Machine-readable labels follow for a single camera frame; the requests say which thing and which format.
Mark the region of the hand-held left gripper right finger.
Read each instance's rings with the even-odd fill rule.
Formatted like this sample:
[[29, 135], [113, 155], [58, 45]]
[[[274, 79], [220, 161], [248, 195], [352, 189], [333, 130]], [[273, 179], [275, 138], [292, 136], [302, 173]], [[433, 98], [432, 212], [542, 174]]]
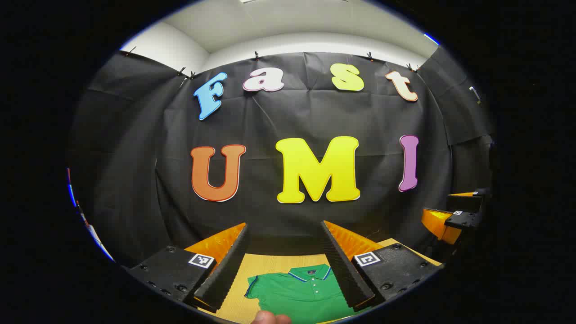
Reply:
[[407, 246], [383, 246], [342, 226], [322, 221], [324, 254], [349, 307], [376, 307], [408, 294], [442, 270]]

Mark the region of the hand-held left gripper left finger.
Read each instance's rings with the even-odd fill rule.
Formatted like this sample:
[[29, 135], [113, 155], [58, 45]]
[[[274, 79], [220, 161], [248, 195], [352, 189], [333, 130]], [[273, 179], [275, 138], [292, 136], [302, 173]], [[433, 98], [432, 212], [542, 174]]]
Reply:
[[127, 271], [170, 299], [217, 312], [236, 278], [249, 238], [249, 226], [241, 223], [186, 249], [161, 248]]

